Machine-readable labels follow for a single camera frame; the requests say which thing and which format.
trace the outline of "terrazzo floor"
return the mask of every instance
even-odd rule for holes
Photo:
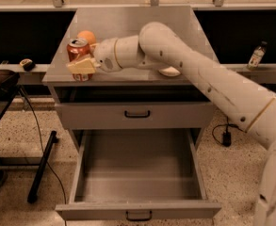
[[[76,149],[53,108],[39,106],[36,115],[44,146],[51,131],[57,131],[59,142],[53,147],[49,163],[62,181],[68,198],[76,164]],[[222,209],[213,219],[168,219],[149,222],[68,221],[67,225],[252,225],[256,192],[266,151],[252,138],[234,128],[230,128],[232,146],[225,148],[218,145],[211,135],[212,129],[225,122],[225,116],[216,110],[197,151],[208,199],[222,205]],[[220,138],[223,131],[224,127],[216,129],[216,137]],[[37,124],[30,110],[11,109],[0,121],[0,156],[25,155],[41,155]],[[33,204],[27,203],[26,199],[36,168],[9,169],[7,172],[8,178],[0,188],[0,225],[64,225],[63,219],[55,211],[57,204],[64,203],[63,193],[57,178],[48,168],[41,181],[38,200]]]

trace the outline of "closed drawer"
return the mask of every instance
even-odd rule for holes
[[[213,118],[210,102],[56,104],[66,129],[202,128]]]
[[[211,218],[188,129],[90,130],[79,151],[66,220]]]

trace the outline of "small clear bottle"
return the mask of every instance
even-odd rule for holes
[[[263,55],[267,51],[267,45],[268,45],[267,42],[262,41],[261,44],[254,49],[251,59],[247,65],[247,68],[249,70],[253,71],[259,66],[259,63],[260,63]]]

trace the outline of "gray cabinet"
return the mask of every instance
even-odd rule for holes
[[[220,210],[206,197],[196,156],[215,107],[183,76],[98,69],[75,82],[66,69],[66,45],[77,32],[123,37],[151,21],[215,58],[190,7],[80,8],[44,76],[78,150],[69,203],[56,208],[64,219],[211,218]]]

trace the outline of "power plug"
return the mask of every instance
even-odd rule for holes
[[[231,137],[231,133],[226,131],[223,133],[223,137],[222,137],[222,145],[225,147],[229,147],[232,144],[232,137]]]

